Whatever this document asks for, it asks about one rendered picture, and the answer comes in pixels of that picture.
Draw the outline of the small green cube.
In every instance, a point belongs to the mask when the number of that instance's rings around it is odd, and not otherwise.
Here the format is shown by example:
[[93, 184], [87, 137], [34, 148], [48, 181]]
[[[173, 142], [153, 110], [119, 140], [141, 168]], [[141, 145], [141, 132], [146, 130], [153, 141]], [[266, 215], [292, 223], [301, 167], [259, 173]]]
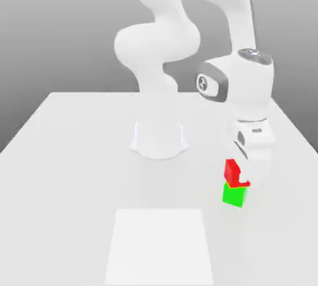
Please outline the small green cube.
[[247, 191], [248, 187], [232, 188], [227, 182], [225, 182], [222, 201], [228, 205], [241, 208], [244, 204]]

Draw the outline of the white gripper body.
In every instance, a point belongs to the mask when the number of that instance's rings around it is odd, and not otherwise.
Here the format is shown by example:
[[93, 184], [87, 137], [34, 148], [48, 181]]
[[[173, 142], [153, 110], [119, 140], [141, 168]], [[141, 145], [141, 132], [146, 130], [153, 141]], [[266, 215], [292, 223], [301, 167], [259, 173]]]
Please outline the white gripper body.
[[234, 159], [242, 171], [250, 175], [267, 175], [271, 170], [270, 149], [244, 149], [238, 141], [234, 143]]

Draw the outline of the small red cube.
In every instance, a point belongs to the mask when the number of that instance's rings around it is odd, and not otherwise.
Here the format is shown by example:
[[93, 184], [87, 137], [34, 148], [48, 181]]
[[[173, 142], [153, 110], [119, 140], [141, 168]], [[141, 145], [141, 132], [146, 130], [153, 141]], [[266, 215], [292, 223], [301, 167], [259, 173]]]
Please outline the small red cube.
[[241, 170], [234, 159], [225, 160], [224, 178], [230, 188], [247, 188], [251, 183], [240, 181]]

